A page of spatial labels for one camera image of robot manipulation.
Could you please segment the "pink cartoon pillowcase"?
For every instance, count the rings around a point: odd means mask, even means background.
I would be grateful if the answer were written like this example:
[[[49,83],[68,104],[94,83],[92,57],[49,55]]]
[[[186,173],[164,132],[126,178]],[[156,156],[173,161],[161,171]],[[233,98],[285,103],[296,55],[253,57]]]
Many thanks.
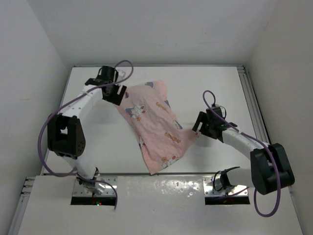
[[[128,87],[117,110],[133,128],[152,175],[181,159],[199,137],[178,122],[161,80]]]

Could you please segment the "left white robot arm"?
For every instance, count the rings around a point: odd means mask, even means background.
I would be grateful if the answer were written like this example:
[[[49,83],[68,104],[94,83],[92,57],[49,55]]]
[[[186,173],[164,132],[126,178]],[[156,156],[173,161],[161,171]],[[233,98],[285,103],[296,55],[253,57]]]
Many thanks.
[[[102,66],[95,78],[88,79],[79,96],[68,103],[47,124],[47,146],[64,159],[76,172],[76,179],[88,191],[101,194],[106,184],[98,168],[90,164],[83,155],[86,139],[82,122],[93,107],[104,100],[120,105],[126,86],[118,83],[125,72],[110,66]]]

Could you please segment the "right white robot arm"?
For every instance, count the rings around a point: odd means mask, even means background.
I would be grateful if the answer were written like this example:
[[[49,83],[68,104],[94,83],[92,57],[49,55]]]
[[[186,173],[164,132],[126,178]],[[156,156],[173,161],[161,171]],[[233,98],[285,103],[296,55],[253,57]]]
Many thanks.
[[[267,195],[295,183],[284,147],[279,143],[261,142],[240,132],[238,125],[225,120],[220,106],[199,112],[192,130],[230,145],[246,156],[250,160],[250,185],[260,194]]]

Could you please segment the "white front cover board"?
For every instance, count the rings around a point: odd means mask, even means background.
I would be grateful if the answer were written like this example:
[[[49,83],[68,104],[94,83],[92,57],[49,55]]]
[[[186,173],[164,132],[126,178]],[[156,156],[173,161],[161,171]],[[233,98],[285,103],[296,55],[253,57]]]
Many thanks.
[[[119,177],[116,206],[72,205],[74,177],[35,178],[21,235],[299,235],[291,196],[278,212],[258,215],[252,204],[206,205],[199,176]]]

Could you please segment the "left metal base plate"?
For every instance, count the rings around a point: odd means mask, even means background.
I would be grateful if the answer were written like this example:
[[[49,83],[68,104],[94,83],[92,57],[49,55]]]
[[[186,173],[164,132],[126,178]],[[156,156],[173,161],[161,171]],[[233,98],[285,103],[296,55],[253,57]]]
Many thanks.
[[[94,193],[97,197],[115,197],[115,192],[112,188],[117,189],[117,177],[100,177],[100,181],[101,183],[90,183],[76,178],[72,196],[89,197]]]

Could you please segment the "left aluminium frame rail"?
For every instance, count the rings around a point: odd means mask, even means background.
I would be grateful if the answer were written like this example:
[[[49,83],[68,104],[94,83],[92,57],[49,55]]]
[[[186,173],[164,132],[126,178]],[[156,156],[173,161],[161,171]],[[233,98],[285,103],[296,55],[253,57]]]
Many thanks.
[[[26,177],[21,190],[20,198],[9,228],[8,235],[17,235],[20,230],[22,219],[31,195],[35,177]]]

